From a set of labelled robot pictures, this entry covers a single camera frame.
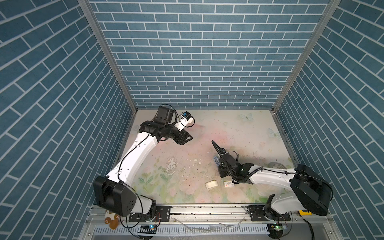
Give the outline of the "white staple box sleeve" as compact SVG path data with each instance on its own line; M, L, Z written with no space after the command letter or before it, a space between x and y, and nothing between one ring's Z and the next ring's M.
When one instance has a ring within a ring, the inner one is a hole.
M232 188L234 186L235 186L235 184L232 181L225 181L224 182L224 187L225 188Z

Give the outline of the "staple box tray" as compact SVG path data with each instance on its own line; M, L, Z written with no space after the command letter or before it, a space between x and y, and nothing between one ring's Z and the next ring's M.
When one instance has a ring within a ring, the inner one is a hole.
M216 180L209 181L209 182L205 183L205 186L207 189L212 189L212 188L215 188L218 186L218 182Z

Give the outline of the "light blue stapler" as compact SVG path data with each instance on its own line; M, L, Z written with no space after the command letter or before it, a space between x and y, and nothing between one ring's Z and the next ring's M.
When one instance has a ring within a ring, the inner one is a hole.
M214 162L215 162L215 164L216 164L217 166L220 165L220 161L219 161L219 158L218 158L217 156L214 156L214 157L213 157L213 160L214 160Z

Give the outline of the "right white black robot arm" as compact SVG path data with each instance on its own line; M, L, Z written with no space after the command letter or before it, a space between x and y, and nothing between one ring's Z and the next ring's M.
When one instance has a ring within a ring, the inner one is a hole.
M263 207L269 220L277 220L290 212L307 210L318 216L328 214L330 201L334 197L332 186L306 165L293 169L273 169L251 163L241 164L239 155L233 157L229 151L212 141L219 155L217 160L221 178L230 176L233 184L269 185L288 190L281 195L272 194Z

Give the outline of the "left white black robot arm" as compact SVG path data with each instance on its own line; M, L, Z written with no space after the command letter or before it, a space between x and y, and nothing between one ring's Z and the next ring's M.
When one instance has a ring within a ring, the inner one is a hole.
M160 105L150 121L140 125L138 135L128 152L106 176L94 182L96 204L121 217L139 214L141 221L152 220L156 215L156 201L139 196L132 183L140 166L161 140L173 140L184 145L193 137L186 131L194 118L189 112L178 114L170 105Z

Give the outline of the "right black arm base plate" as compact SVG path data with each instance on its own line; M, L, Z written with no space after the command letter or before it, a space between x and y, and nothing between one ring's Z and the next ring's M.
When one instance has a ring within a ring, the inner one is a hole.
M248 205L246 206L246 212L251 218L252 222L265 222L265 221L282 221L283 223L290 221L291 215L289 213L280 215L274 212L272 209L268 209L268 211L264 210L264 205Z

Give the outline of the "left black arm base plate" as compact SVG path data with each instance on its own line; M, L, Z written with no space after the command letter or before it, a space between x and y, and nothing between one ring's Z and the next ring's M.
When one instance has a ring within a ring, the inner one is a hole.
M151 208L147 214L135 213L129 215L129 223L142 223L142 222L153 222L155 218L157 221L169 222L171 215L171 206L156 206Z

